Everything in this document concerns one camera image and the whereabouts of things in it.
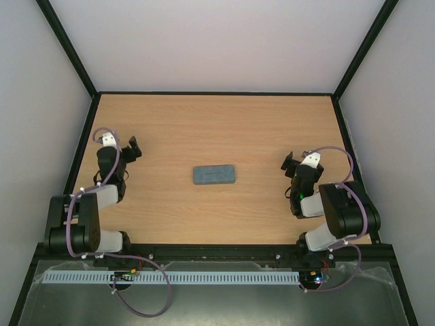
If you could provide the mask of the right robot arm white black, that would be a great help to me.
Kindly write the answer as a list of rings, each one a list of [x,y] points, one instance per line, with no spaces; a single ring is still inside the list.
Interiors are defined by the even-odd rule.
[[[290,211],[298,219],[325,217],[326,222],[304,232],[296,241],[296,259],[304,267],[331,261],[332,251],[348,245],[381,227],[379,212],[359,181],[348,174],[340,183],[317,182],[324,171],[321,154],[305,152],[302,160],[289,153],[281,170],[291,179],[285,191]]]

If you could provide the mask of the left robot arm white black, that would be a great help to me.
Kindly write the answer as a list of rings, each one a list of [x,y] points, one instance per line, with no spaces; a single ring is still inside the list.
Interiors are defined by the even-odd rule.
[[[90,253],[102,258],[107,253],[129,254],[131,241],[124,231],[101,228],[99,212],[124,199],[127,164],[136,161],[142,152],[135,137],[128,145],[116,147],[113,134],[106,132],[98,140],[102,148],[97,151],[98,171],[94,185],[73,194],[53,196],[50,199],[43,247],[47,253],[79,254],[83,259]]]

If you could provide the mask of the grey glasses case green lining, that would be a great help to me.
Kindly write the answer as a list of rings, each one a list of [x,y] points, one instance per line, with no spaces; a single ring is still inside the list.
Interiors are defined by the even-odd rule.
[[[235,168],[231,164],[195,166],[193,168],[193,183],[195,185],[231,184],[235,181]]]

